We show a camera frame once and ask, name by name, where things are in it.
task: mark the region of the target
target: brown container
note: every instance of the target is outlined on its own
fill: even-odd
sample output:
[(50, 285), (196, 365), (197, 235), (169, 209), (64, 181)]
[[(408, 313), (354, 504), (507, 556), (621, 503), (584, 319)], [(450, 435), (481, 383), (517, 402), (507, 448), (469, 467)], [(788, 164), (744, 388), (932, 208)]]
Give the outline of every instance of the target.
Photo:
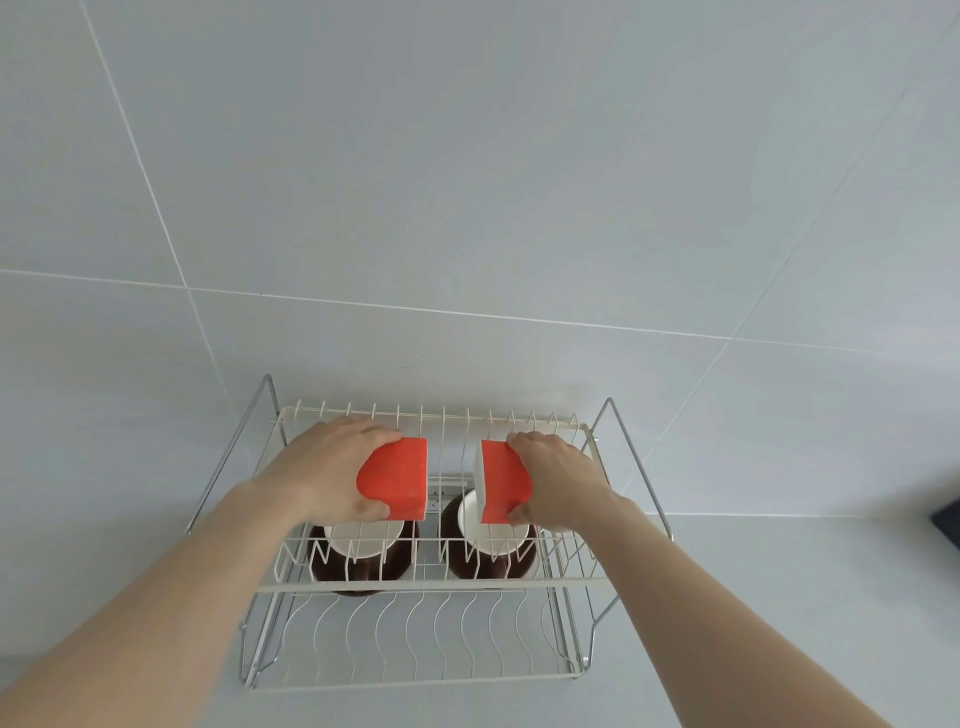
[[(465, 530), (471, 533), (470, 543)], [(488, 530), (478, 521), (473, 491), (448, 503), (440, 516), (440, 537), (446, 562), (461, 579), (519, 579), (537, 561), (537, 529), (495, 524)]]
[[(374, 527), (378, 524), (364, 524), (365, 527)], [(343, 524), (344, 528), (354, 527), (354, 524)], [(322, 526), (314, 526), (310, 531), (310, 570), (317, 581), (368, 581), (381, 580), (380, 564), (383, 564), (383, 581), (396, 581), (413, 563), (413, 542), (418, 538), (417, 524), (413, 521), (402, 522), (399, 535), (395, 539), (385, 538), (388, 542), (387, 550), (382, 553), (366, 555), (372, 546), (376, 546), (377, 539), (362, 536), (353, 540), (353, 547), (344, 547), (343, 543), (351, 541), (350, 536), (341, 537), (337, 533), (330, 533)], [(326, 563), (322, 558), (328, 554)], [(343, 596), (370, 596), (381, 590), (373, 589), (364, 592), (336, 592)]]

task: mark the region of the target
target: wire dish rack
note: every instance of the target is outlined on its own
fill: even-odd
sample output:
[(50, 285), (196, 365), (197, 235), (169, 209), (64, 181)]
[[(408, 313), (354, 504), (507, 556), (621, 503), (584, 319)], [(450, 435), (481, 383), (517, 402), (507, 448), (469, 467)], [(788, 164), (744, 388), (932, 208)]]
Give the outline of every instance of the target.
[[(318, 422), (368, 417), (429, 444), (427, 509), (418, 534), (409, 538), (412, 564), (397, 581), (318, 580), (311, 563), (326, 563), (330, 544), (311, 537), (312, 526), (295, 528), (277, 549), (239, 628), (239, 669), (250, 689), (306, 691), (337, 687), (450, 683), (465, 680), (576, 678), (593, 659), (596, 629), (616, 605), (603, 567), (575, 533), (536, 529), (523, 549), (535, 549), (533, 567), (520, 578), (462, 579), (447, 564), (440, 515), (450, 501), (473, 488), (470, 472), (478, 443), (503, 440), (512, 430), (556, 434), (597, 460), (608, 480), (623, 492), (639, 476), (647, 496), (672, 538), (667, 518), (643, 470), (613, 400), (593, 425), (572, 417), (518, 417), (464, 410), (405, 411), (400, 407), (280, 407), (265, 375), (207, 483), (193, 528), (204, 513), (221, 472), (248, 426), (264, 390), (272, 405), (271, 429), (254, 472), (266, 466), (292, 439)], [(614, 415), (625, 457), (614, 478), (597, 446), (595, 432)], [(378, 542), (374, 550), (383, 550)], [(518, 544), (503, 544), (497, 558), (517, 558)], [(476, 543), (467, 544), (468, 554)]]

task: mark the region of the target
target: white wire rack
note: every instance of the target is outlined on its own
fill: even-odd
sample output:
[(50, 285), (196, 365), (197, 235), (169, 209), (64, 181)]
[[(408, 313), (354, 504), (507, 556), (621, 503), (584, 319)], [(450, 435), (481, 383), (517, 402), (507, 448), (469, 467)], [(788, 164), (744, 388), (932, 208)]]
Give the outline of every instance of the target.
[[(669, 523), (619, 412), (607, 400), (593, 426), (576, 416), (559, 418), (514, 412), (494, 416), (463, 410), (404, 411), (376, 404), (358, 408), (281, 408), (270, 375), (264, 376), (216, 471), (207, 483), (193, 527), (264, 389), (273, 405), (272, 429), (256, 465), (259, 471), (309, 426), (340, 415), (370, 417), (408, 436), (428, 441), (427, 513), (412, 537), (410, 569), (397, 581), (318, 580), (311, 569), (326, 563), (330, 545), (311, 537), (310, 524), (291, 532), (260, 581), (240, 625), (239, 676), (248, 688), (273, 691), (330, 687), (577, 677), (589, 669), (600, 620), (616, 604), (606, 574), (589, 547), (573, 533), (538, 528), (534, 566), (521, 578), (461, 579), (446, 562), (440, 515), (472, 489), (468, 471), (478, 443), (502, 440), (511, 430), (557, 434), (598, 460), (594, 436), (613, 412), (666, 534)], [(627, 478), (629, 483), (633, 475)], [(377, 542), (381, 550), (384, 544)], [(516, 558), (504, 548), (498, 558)], [(468, 553), (476, 544), (468, 544)]]

